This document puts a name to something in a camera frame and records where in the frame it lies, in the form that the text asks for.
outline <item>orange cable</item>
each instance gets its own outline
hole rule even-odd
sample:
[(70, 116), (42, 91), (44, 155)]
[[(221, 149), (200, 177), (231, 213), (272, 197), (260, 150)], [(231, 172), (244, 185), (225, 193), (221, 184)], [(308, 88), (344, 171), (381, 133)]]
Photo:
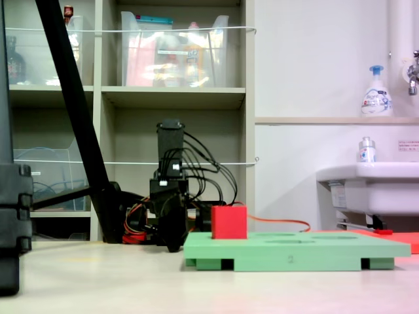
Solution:
[[(240, 204), (243, 206), (247, 206), (245, 203), (243, 203), (242, 201), (236, 201), (234, 202), (234, 204)], [(267, 219), (267, 218), (259, 218), (256, 216), (252, 216), (247, 214), (247, 217), (249, 217), (250, 219), (256, 220), (256, 221), (260, 221), (260, 222), (280, 222), (280, 223), (292, 223), (292, 224), (303, 224), (305, 226), (307, 226), (307, 229), (304, 229), (303, 232), (309, 232), (311, 230), (311, 225), (308, 222), (305, 222), (303, 220), (294, 220), (294, 219)]]

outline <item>clear plastic container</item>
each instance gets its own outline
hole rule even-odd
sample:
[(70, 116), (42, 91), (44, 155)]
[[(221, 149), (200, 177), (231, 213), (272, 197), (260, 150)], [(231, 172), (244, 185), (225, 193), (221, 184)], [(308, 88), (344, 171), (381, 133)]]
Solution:
[[(57, 193), (86, 186), (87, 178), (76, 140), (68, 149), (52, 149), (47, 147), (34, 147), (29, 149), (13, 150), (17, 164), (23, 163), (31, 167), (33, 178), (33, 199), (51, 197)], [(55, 162), (30, 162), (19, 160), (42, 160)], [(48, 211), (87, 211), (90, 202), (87, 198), (63, 202), (49, 207)]]
[[(122, 85), (227, 87), (227, 30), (142, 32), (131, 12), (121, 12)], [(219, 16), (214, 27), (227, 27)]]
[[(94, 33), (83, 16), (73, 16), (67, 27), (77, 68), (84, 85), (93, 84)], [(59, 86), (57, 71), (43, 31), (6, 29), (10, 84)]]

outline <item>green board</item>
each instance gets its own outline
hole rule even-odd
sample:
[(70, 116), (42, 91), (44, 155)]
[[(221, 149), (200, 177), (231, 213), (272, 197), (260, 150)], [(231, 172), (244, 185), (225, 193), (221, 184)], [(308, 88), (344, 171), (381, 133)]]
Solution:
[(348, 271), (394, 269), (410, 245), (351, 232), (251, 232), (245, 240), (213, 240), (193, 232), (183, 246), (197, 270)]

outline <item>faucet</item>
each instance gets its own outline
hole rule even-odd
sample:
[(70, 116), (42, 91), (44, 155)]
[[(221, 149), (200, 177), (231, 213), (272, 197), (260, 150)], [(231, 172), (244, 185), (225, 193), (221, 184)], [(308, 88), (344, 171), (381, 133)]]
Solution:
[(407, 71), (407, 75), (409, 76), (409, 95), (415, 96), (418, 93), (418, 88), (416, 87), (419, 76), (419, 50), (415, 50), (413, 52), (414, 59), (416, 64), (411, 65), (409, 70)]

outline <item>sink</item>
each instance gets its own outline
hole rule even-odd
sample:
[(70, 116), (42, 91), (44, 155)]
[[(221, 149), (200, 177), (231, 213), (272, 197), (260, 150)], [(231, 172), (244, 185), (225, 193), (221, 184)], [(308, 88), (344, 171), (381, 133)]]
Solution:
[(419, 163), (355, 163), (322, 169), (317, 181), (339, 211), (366, 215), (419, 215)]

